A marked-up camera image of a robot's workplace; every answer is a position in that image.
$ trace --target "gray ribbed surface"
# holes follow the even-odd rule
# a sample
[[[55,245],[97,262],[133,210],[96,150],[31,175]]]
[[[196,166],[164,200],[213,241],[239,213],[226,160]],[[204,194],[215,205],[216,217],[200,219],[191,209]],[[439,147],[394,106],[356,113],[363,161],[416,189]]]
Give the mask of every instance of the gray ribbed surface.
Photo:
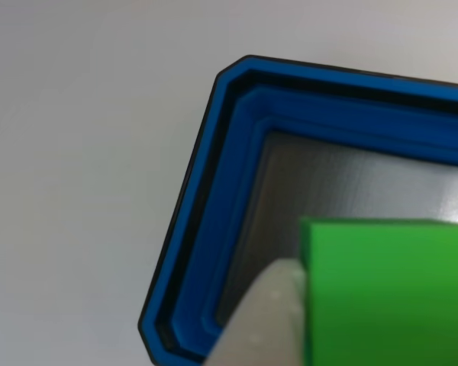
[[[302,215],[458,223],[458,167],[270,134],[219,304],[220,324],[270,262],[298,256]]]

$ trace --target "green plastic object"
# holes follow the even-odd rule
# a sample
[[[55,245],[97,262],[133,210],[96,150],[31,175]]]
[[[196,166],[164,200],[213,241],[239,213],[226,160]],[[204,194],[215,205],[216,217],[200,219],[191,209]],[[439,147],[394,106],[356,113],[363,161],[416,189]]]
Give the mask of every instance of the green plastic object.
[[[458,225],[303,220],[313,366],[458,366]]]

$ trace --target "black edge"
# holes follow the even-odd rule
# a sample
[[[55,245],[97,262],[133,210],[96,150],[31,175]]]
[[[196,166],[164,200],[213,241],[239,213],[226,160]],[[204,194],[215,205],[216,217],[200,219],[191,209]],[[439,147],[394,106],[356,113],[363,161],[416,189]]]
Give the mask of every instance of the black edge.
[[[143,343],[144,343],[144,346],[146,347],[147,354],[149,355],[150,360],[151,360],[151,362],[153,362],[153,364],[158,364],[158,363],[157,363],[156,359],[154,358],[153,353],[151,352],[150,346],[149,346],[149,344],[147,342],[147,339],[144,336],[143,330],[142,330],[142,322],[143,322],[144,315],[146,314],[146,311],[147,311],[147,305],[148,305],[148,303],[150,301],[151,295],[153,294],[154,286],[156,285],[156,282],[158,281],[158,277],[160,276],[160,272],[161,272],[161,267],[163,266],[163,262],[164,262],[164,259],[165,259],[165,256],[166,256],[166,252],[168,251],[169,242],[171,241],[171,237],[173,235],[173,230],[175,228],[175,222],[176,222],[176,219],[177,219],[178,214],[179,214],[180,206],[182,205],[183,197],[185,196],[186,186],[187,186],[187,184],[189,182],[190,175],[192,174],[193,164],[195,162],[195,157],[197,156],[198,147],[200,146],[200,142],[202,140],[202,135],[203,135],[204,128],[205,128],[205,123],[206,123],[207,118],[208,118],[208,112],[211,109],[212,99],[214,97],[214,93],[215,93],[215,89],[217,87],[218,80],[222,77],[222,75],[226,71],[228,71],[229,69],[231,69],[232,67],[236,66],[238,63],[242,62],[243,60],[245,60],[246,58],[249,58],[249,57],[251,57],[251,56],[242,57],[238,61],[230,64],[225,69],[222,69],[215,76],[214,84],[212,85],[212,89],[211,89],[211,94],[208,97],[207,107],[205,107],[204,117],[202,118],[202,123],[200,125],[200,128],[198,129],[197,138],[196,138],[195,144],[193,146],[192,154],[190,155],[189,166],[186,169],[185,177],[183,178],[182,187],[180,188],[180,193],[178,195],[178,199],[176,200],[175,209],[173,210],[173,215],[172,215],[171,220],[169,222],[168,230],[166,231],[166,236],[165,236],[165,239],[163,241],[163,247],[161,248],[160,257],[158,258],[158,262],[156,263],[156,268],[154,269],[153,277],[151,278],[150,286],[149,286],[149,289],[147,291],[146,300],[144,301],[143,309],[141,310],[139,320],[137,321],[137,330],[140,333],[140,337],[143,339]]]

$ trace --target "blue rim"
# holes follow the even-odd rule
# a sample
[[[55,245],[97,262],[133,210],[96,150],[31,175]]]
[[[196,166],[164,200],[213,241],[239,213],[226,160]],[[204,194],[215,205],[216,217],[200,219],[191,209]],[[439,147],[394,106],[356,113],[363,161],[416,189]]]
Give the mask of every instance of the blue rim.
[[[371,96],[372,100],[359,99],[322,94],[301,85],[293,88],[296,84],[291,82],[286,87],[271,81],[252,82],[255,73],[265,77],[277,75],[279,80],[320,82],[340,89],[360,88],[378,96]],[[227,91],[241,79],[249,79],[250,87],[237,96],[233,108],[227,111],[224,109]],[[422,102],[419,107],[413,101],[390,104],[391,95]],[[435,107],[448,103],[451,109]],[[188,255],[184,253],[188,258],[183,273],[177,274],[182,276],[177,293],[169,294],[174,299],[173,309],[168,315],[160,316],[222,117],[228,119],[227,131],[219,146],[220,155],[210,185],[202,192],[206,199],[193,234],[192,250]],[[222,72],[214,84],[171,235],[167,236],[164,255],[139,322],[151,358],[158,364],[200,364],[220,334],[215,308],[263,141],[271,130],[458,165],[458,85],[394,79],[252,56]],[[161,326],[173,332],[174,339],[168,345],[160,335]]]

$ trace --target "translucent white object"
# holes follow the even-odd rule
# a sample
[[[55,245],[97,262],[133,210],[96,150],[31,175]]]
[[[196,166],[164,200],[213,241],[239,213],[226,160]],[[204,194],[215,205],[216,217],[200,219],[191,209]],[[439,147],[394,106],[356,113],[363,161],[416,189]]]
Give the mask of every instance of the translucent white object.
[[[253,282],[205,366],[302,366],[306,273],[279,259]]]

